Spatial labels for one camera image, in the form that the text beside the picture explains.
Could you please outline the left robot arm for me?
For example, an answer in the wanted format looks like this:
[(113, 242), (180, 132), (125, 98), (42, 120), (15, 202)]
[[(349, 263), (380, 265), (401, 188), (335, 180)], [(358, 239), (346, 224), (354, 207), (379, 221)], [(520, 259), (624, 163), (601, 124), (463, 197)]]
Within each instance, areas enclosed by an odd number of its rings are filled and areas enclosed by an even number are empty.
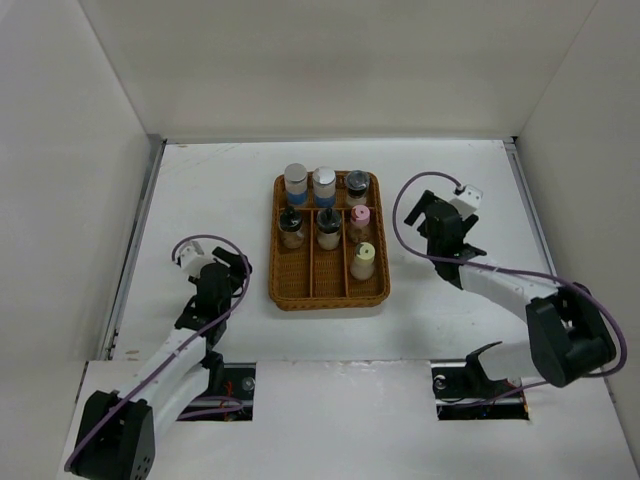
[(231, 241), (217, 237), (205, 253), (203, 235), (181, 240), (171, 260), (194, 285), (167, 339), (131, 380), (86, 400), (64, 470), (82, 479), (145, 479), (160, 437), (198, 396), (224, 387), (224, 362), (214, 348), (244, 299), (252, 267)]

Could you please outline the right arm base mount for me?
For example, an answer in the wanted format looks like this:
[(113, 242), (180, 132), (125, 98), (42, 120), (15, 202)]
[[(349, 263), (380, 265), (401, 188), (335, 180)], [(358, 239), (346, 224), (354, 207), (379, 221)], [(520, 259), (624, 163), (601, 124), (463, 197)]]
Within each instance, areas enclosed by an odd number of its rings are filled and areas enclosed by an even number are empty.
[(464, 359), (431, 364), (432, 390), (440, 421), (529, 420), (522, 392), (496, 399), (516, 389), (507, 379), (490, 380), (481, 369), (479, 355), (494, 342), (472, 351)]

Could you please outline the black-cap bottle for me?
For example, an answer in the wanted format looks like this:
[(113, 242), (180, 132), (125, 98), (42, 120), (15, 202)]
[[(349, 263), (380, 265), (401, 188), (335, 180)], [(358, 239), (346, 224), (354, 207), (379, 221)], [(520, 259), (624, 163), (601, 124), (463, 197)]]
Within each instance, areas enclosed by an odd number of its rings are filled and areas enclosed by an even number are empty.
[(341, 229), (342, 217), (338, 210), (329, 207), (317, 213), (316, 238), (321, 249), (336, 249), (340, 242)]
[(300, 211), (288, 206), (279, 216), (279, 237), (284, 247), (293, 250), (300, 248), (305, 239), (303, 217)]

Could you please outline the silver-lid jar blue label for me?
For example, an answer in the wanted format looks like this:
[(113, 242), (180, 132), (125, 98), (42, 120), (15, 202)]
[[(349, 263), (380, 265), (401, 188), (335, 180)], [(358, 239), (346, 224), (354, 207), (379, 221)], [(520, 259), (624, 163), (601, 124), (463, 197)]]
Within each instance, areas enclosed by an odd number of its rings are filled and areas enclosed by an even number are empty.
[(312, 173), (314, 205), (318, 208), (332, 208), (336, 203), (336, 173), (321, 166)]
[(308, 203), (308, 172), (300, 163), (289, 164), (284, 170), (287, 203), (292, 207), (306, 207)]

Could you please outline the dark-lid spice grinder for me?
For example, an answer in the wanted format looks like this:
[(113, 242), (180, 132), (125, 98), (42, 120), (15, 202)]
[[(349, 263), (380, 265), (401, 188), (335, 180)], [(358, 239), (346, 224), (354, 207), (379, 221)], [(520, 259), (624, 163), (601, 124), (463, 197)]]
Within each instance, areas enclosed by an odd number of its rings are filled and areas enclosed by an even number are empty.
[(370, 187), (370, 176), (362, 170), (350, 171), (345, 179), (346, 206), (352, 208), (367, 204), (367, 196)]

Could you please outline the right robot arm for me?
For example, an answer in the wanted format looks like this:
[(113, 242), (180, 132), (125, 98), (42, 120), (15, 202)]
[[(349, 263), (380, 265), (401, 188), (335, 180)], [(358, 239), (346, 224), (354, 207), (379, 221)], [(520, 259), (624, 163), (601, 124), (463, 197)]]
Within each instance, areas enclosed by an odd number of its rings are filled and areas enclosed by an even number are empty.
[(442, 280), (484, 297), (527, 327), (523, 343), (473, 352), (478, 362), (464, 370), (466, 388), (475, 395), (489, 394), (507, 377), (504, 362), (511, 357), (521, 360), (521, 375), (558, 388), (599, 376), (606, 364), (622, 361), (620, 332), (587, 289), (541, 272), (491, 265), (484, 250), (466, 242), (478, 221), (481, 198), (470, 187), (455, 189), (451, 200), (426, 190), (404, 220), (426, 240), (422, 256)]

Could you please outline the yellow-cap bottle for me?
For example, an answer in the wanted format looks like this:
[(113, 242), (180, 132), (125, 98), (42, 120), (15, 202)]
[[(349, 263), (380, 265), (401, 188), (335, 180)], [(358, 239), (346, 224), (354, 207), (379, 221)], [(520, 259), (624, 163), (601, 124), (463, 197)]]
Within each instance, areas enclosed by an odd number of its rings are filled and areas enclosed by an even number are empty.
[(358, 243), (350, 264), (351, 275), (359, 281), (366, 281), (373, 276), (375, 270), (375, 247), (369, 242)]

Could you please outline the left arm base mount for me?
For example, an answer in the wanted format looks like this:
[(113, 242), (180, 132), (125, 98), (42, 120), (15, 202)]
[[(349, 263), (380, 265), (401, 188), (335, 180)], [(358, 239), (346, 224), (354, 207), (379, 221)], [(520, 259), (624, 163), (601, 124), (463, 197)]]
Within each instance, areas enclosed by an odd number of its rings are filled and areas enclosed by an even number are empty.
[(178, 417), (186, 422), (246, 422), (253, 420), (257, 365), (227, 363), (214, 383)]

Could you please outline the pink-cap bottle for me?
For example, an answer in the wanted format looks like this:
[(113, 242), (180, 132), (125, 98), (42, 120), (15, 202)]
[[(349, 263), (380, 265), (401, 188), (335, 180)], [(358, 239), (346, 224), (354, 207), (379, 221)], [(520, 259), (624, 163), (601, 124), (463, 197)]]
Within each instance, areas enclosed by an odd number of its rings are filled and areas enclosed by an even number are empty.
[(354, 244), (367, 242), (371, 237), (371, 212), (365, 205), (351, 209), (348, 235)]

